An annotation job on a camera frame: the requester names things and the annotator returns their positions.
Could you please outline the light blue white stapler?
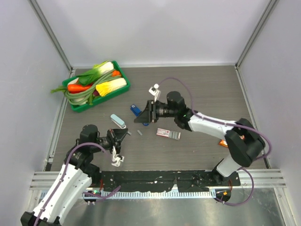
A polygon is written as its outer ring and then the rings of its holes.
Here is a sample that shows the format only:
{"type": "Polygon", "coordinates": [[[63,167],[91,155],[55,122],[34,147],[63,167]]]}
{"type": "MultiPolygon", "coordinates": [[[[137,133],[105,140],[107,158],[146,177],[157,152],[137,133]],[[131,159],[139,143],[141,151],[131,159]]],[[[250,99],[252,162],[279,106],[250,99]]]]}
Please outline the light blue white stapler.
{"type": "Polygon", "coordinates": [[[110,119],[111,119],[112,122],[114,122],[121,129],[125,129],[127,127],[125,122],[115,114],[112,114],[110,116],[110,119]]]}

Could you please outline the blue black stapler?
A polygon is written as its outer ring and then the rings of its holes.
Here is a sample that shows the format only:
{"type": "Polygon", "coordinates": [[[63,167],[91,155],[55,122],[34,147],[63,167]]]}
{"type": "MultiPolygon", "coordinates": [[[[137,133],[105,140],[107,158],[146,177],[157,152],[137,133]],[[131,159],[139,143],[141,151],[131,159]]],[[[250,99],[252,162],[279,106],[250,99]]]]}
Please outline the blue black stapler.
{"type": "Polygon", "coordinates": [[[135,117],[138,117],[140,115],[140,113],[142,113],[142,111],[135,104],[132,104],[130,106],[130,110],[135,115],[135,117]]]}

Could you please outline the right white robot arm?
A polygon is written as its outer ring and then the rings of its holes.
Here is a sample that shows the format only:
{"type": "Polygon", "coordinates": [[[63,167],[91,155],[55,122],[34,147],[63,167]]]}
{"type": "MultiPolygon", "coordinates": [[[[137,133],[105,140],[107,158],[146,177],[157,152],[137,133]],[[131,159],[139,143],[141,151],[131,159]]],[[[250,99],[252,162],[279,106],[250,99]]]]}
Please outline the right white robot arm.
{"type": "Polygon", "coordinates": [[[145,109],[135,118],[135,123],[156,123],[159,118],[173,118],[176,125],[187,131],[202,132],[226,141],[229,155],[214,168],[213,182],[225,185],[230,175],[242,167],[249,167],[265,148],[265,142],[252,124],[244,118],[222,121],[195,112],[186,106],[177,91],[166,96],[166,103],[148,100],[145,109]]]}

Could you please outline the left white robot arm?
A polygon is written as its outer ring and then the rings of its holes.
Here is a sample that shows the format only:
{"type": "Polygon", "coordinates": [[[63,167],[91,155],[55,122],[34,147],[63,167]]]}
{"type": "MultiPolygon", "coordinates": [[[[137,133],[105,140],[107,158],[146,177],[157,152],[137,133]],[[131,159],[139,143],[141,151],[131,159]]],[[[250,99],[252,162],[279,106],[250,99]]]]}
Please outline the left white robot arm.
{"type": "Polygon", "coordinates": [[[100,168],[91,163],[94,154],[111,154],[112,163],[120,164],[121,142],[128,129],[109,129],[101,137],[96,125],[83,127],[75,146],[67,153],[61,170],[46,196],[31,212],[21,216],[23,226],[60,226],[65,217],[88,187],[97,187],[102,175],[100,168]]]}

